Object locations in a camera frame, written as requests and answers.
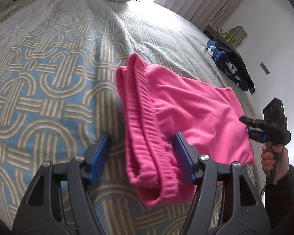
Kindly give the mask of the right forearm black sleeve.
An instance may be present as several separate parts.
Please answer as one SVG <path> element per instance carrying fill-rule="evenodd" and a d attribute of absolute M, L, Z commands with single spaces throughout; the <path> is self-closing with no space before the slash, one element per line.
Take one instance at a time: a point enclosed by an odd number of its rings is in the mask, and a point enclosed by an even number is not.
<path fill-rule="evenodd" d="M 276 185 L 267 185 L 264 192 L 264 206 L 271 228 L 274 229 L 294 204 L 294 167 L 288 165 L 288 172 Z"/>

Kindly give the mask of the person's right hand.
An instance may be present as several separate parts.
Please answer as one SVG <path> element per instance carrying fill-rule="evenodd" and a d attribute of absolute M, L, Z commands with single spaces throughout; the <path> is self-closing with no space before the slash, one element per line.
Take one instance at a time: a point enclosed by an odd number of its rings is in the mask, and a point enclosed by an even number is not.
<path fill-rule="evenodd" d="M 261 164 L 263 171 L 271 171 L 276 164 L 276 160 L 273 156 L 274 153 L 280 154 L 279 167 L 277 168 L 277 180 L 283 178 L 289 171 L 289 158 L 288 149 L 282 145 L 274 145 L 272 147 L 272 153 L 267 150 L 267 146 L 262 147 Z"/>

